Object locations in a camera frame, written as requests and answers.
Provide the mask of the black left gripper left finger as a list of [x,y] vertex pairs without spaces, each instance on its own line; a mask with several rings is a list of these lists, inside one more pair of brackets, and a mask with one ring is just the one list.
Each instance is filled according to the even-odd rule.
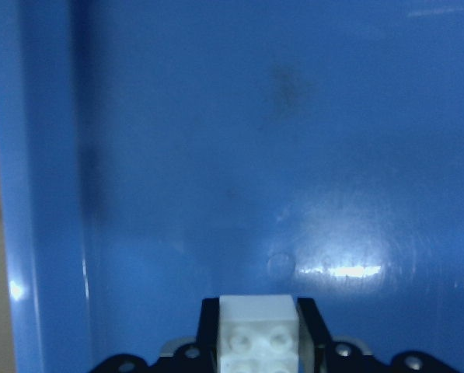
[[209,349],[216,349],[218,342],[219,316],[219,298],[206,298],[201,302],[201,313],[199,316],[196,335],[197,344]]

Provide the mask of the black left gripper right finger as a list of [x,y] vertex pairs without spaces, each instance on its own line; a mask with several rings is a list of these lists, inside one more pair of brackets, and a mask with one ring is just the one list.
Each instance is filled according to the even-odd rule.
[[332,336],[313,298],[297,299],[299,315],[299,348],[308,352],[324,348],[332,342]]

